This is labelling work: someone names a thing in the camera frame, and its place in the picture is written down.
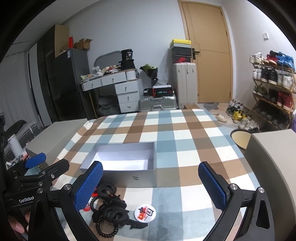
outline curtain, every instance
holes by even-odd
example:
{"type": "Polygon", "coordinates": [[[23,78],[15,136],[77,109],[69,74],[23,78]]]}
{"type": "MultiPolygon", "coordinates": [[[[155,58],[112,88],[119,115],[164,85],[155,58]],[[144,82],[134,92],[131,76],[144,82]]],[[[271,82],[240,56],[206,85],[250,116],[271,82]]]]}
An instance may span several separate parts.
{"type": "Polygon", "coordinates": [[[27,51],[9,55],[0,63],[0,111],[6,121],[4,130],[19,120],[41,126],[30,86],[27,51]]]}

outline checkered tablecloth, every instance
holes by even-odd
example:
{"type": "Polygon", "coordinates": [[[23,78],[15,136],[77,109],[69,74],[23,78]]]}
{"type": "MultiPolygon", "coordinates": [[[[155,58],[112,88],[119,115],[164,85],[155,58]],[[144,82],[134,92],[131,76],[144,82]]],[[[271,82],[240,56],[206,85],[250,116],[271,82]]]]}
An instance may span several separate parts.
{"type": "MultiPolygon", "coordinates": [[[[221,212],[198,177],[202,161],[241,189],[255,190],[259,186],[226,128],[212,114],[198,109],[129,113],[88,121],[59,154],[56,161],[67,159],[70,169],[56,180],[54,188],[75,181],[81,174],[82,161],[95,144],[131,142],[155,142],[158,187],[118,188],[117,194],[126,201],[130,218],[134,219],[133,211],[141,204],[151,204],[157,215],[144,229],[124,226],[114,238],[106,240],[203,240],[221,212]]],[[[80,213],[97,235],[92,212],[80,213]]],[[[228,240],[233,240],[243,213],[242,209],[228,240]]],[[[59,217],[69,240],[75,240],[60,210],[59,217]]]]}

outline screw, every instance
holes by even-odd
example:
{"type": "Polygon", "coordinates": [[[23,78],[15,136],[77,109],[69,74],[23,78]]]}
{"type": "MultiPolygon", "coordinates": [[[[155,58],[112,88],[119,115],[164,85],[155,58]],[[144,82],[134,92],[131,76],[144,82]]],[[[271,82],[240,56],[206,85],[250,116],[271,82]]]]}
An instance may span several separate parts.
{"type": "Polygon", "coordinates": [[[43,192],[43,188],[38,188],[38,189],[37,189],[37,192],[38,192],[38,193],[42,193],[42,192],[43,192]]]}
{"type": "Polygon", "coordinates": [[[261,192],[261,193],[264,193],[265,192],[264,188],[262,188],[262,187],[259,187],[258,188],[258,191],[261,192]]]}
{"type": "Polygon", "coordinates": [[[65,186],[64,186],[64,189],[65,190],[69,190],[71,188],[71,184],[66,184],[65,186]]]}
{"type": "Polygon", "coordinates": [[[230,188],[232,190],[237,190],[237,185],[232,183],[232,184],[230,184],[230,188]]]}

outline human hand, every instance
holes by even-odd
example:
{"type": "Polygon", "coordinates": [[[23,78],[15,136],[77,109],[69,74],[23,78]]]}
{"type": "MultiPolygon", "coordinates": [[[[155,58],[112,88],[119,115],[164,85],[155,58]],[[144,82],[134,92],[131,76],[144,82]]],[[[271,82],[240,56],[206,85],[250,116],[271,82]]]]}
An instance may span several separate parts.
{"type": "MultiPolygon", "coordinates": [[[[27,212],[27,213],[25,214],[25,219],[26,219],[27,223],[29,223],[30,212],[27,212]]],[[[20,233],[20,234],[23,234],[23,233],[25,232],[24,227],[23,227],[23,226],[22,226],[22,225],[16,220],[15,217],[8,216],[8,222],[9,222],[11,228],[12,228],[14,231],[16,231],[16,232],[18,232],[18,233],[20,233]]]]}

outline refrigerator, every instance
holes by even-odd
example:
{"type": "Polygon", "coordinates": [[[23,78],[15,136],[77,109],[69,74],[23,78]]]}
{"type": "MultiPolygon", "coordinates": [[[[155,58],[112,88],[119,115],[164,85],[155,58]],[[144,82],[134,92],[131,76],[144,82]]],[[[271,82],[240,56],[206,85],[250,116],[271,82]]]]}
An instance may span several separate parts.
{"type": "Polygon", "coordinates": [[[173,65],[173,86],[180,110],[186,104],[197,104],[197,70],[195,63],[176,63],[173,65]]]}
{"type": "Polygon", "coordinates": [[[89,74],[86,50],[68,49],[54,59],[54,79],[49,82],[60,121],[94,119],[89,93],[83,92],[81,76],[89,74]]]}

